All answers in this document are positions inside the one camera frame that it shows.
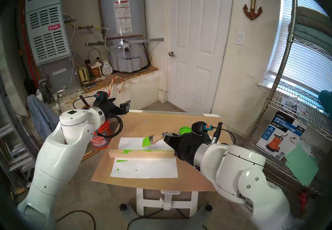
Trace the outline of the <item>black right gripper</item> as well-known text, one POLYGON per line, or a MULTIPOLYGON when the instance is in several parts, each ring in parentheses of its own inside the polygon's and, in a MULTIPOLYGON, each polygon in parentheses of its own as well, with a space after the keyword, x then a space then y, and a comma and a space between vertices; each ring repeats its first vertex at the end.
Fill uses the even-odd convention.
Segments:
POLYGON ((176 133, 164 132, 164 142, 175 151, 175 156, 190 165, 198 165, 195 162, 195 155, 199 148, 207 148, 211 143, 208 134, 199 135, 194 132, 178 135, 176 133))

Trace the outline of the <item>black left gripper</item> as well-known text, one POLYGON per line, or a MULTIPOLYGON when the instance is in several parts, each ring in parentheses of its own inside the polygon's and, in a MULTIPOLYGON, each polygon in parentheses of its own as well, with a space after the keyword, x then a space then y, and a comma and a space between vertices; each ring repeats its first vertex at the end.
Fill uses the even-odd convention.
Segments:
MULTIPOLYGON (((118 107, 115 105, 116 98, 101 98, 101 110, 105 116, 105 122, 111 123, 117 122, 119 123, 119 119, 114 116, 117 116, 116 112, 118 111, 118 107)), ((131 101, 126 101, 119 105, 119 115, 125 115, 130 110, 131 101)))

